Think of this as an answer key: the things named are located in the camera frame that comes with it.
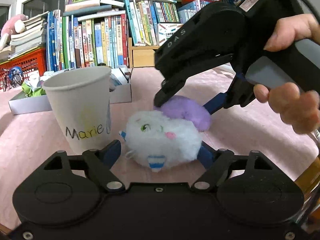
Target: bookshelf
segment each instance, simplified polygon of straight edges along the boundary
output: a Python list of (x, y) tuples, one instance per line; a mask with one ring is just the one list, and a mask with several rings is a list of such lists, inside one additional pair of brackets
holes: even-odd
[(128, 39), (129, 43), (129, 66), (135, 67), (154, 67), (155, 66), (155, 49), (160, 46), (132, 46), (132, 38)]

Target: green embroidered eye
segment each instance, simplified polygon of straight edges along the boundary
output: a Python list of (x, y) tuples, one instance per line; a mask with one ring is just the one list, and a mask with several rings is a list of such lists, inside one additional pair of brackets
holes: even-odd
[(143, 132), (150, 130), (150, 129), (151, 129), (150, 124), (144, 124), (141, 126), (141, 131), (143, 131)]

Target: paper cup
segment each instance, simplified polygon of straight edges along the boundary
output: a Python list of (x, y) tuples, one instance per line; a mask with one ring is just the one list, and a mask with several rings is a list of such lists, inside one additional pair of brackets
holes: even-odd
[(87, 67), (52, 76), (43, 84), (60, 128), (76, 154), (111, 142), (108, 67)]

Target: wooden drawer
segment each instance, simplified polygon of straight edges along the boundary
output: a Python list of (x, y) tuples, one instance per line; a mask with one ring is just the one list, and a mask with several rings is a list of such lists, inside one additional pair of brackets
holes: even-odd
[(133, 67), (154, 67), (155, 51), (153, 49), (139, 49), (132, 51)]

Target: finger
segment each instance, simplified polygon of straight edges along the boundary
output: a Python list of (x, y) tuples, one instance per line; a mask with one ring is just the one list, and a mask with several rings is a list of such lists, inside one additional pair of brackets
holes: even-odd
[(292, 124), (300, 119), (308, 118), (319, 109), (320, 98), (317, 92), (303, 93), (298, 100), (292, 102), (288, 109), (282, 113), (284, 123)]
[(308, 118), (301, 119), (292, 125), (292, 128), (297, 134), (307, 134), (320, 127), (320, 111), (316, 110)]
[(312, 14), (301, 14), (277, 21), (273, 35), (265, 50), (279, 51), (289, 47), (295, 40), (311, 38), (320, 42), (320, 27)]
[(253, 87), (253, 92), (256, 99), (260, 103), (266, 103), (269, 99), (269, 90), (263, 85), (255, 85)]
[(300, 91), (296, 84), (286, 83), (270, 90), (269, 105), (276, 113), (284, 113), (290, 104), (300, 97)]

